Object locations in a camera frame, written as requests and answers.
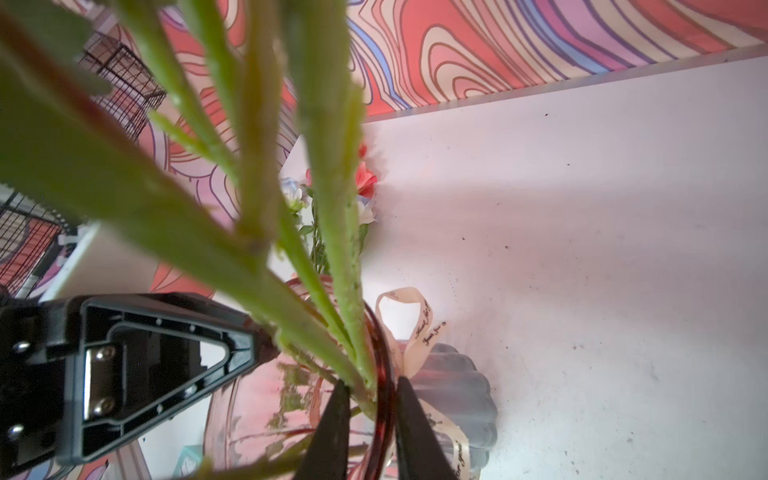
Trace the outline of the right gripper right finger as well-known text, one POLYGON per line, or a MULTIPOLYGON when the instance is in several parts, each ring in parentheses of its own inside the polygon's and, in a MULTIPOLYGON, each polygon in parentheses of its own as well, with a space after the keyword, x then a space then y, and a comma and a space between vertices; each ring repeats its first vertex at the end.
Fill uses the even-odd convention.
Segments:
POLYGON ((456 479, 411 382, 398 378, 395 400, 399 480, 456 479))

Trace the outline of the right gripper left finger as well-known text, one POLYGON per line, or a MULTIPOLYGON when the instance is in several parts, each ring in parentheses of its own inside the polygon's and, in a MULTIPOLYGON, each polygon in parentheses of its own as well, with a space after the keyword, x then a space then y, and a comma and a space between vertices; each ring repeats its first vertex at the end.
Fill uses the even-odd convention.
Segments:
POLYGON ((347 478, 351 402, 349 388, 339 380, 312 436, 294 480, 347 478))

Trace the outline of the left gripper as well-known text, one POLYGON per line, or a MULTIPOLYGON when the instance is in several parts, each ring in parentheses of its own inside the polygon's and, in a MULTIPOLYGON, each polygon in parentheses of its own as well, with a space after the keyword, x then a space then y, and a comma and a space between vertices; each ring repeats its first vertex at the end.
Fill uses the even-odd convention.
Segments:
POLYGON ((264 360, 263 330, 199 294, 77 296, 64 305, 76 335, 60 429, 63 370, 44 359, 41 308, 1 302, 3 479, 54 455, 63 465, 95 460, 264 360))

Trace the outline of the light pink rose stem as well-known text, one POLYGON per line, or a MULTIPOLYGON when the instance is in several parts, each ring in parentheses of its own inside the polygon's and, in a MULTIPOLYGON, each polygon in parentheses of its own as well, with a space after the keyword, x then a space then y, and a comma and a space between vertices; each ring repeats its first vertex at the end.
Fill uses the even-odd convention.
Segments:
POLYGON ((302 245, 292 240, 297 230, 283 216, 285 202, 274 165, 283 81, 275 43, 282 40, 287 48, 306 134, 330 133, 340 139, 341 113, 334 104, 351 90, 343 71, 349 47, 345 10, 342 1, 254 1, 246 8, 237 105, 243 195, 238 230, 259 259, 265 259, 276 237, 288 249, 302 245))

